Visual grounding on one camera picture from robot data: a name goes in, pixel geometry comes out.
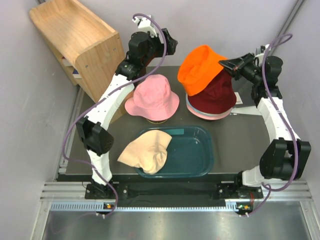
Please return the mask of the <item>dark red bucket hat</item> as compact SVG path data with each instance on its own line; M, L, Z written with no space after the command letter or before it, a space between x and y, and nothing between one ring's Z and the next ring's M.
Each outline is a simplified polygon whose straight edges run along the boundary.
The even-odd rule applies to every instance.
M222 70L200 93L187 97L197 111L218 115L232 109L237 97L232 87L232 77Z

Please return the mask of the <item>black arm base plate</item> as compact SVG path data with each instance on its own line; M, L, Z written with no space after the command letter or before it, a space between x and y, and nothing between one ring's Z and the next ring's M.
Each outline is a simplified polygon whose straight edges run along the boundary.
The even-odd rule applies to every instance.
M260 187L237 188L233 182L116 182L111 184L121 200L140 196L205 196L212 199L260 200Z

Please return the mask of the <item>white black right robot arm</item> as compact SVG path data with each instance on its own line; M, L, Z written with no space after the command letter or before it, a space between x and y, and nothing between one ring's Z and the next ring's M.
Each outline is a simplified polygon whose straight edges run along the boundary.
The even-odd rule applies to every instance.
M295 133L284 110L277 85L283 61L277 56L262 56L247 54L233 69L252 82L251 97L264 120L270 140L258 166L237 175L233 192L239 198L245 198L258 187L270 192L286 189L301 177L312 149L308 141L302 141Z

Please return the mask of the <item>orange bucket hat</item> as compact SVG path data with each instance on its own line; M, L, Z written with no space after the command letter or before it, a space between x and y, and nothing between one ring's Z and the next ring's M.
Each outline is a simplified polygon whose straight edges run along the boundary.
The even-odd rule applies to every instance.
M182 62L177 80L189 96L197 95L223 70L219 61L227 59L208 45L198 46Z

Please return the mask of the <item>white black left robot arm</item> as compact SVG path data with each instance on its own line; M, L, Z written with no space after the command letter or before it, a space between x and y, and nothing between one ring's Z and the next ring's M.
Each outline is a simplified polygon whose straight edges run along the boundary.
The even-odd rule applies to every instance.
M114 191L109 183L109 152L114 139L108 128L119 106L124 105L131 116L154 122L170 119L179 108L180 98L172 91L169 80L164 75L145 72L153 59L173 55L177 44L165 28L160 34L151 29L133 33L126 58L118 65L101 99L76 121L78 135L89 154L91 181L102 198L109 198ZM224 59L208 45L201 45L187 55L179 68L177 79L184 88L187 108L197 117L219 120L236 105L232 78L220 65Z

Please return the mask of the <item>peach bucket hat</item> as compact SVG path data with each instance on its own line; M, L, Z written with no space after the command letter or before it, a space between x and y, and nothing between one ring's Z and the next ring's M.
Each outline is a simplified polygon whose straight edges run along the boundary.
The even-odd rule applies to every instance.
M172 137L164 131L149 130L130 142L117 161L154 175L167 161L167 148L171 140Z

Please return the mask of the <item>turquoise bucket hat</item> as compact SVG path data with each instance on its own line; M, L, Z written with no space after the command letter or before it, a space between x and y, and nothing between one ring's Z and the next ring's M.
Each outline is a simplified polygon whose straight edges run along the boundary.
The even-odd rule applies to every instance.
M202 115L202 116L206 116L206 117L220 117L222 115L228 115L231 113L233 108L228 109L227 111L223 112L223 113L206 113L206 112L202 112L196 108L194 108L188 99L188 95L185 96L185 101L186 101L186 106L187 109L191 112L191 113L197 113L198 115Z

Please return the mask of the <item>light pink bucket hat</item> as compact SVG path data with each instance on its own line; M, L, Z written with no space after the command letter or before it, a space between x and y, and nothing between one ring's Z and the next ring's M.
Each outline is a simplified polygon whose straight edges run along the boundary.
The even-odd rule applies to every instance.
M188 108L188 110L193 115L197 116L198 118L201 118L201 119L204 119L204 120L208 120L208 121L215 121L215 120L223 119L223 118L227 117L232 111L232 109L230 108L226 112L223 112L223 113L220 113L220 114L210 114L210 113L204 113L204 112L196 111L193 108Z

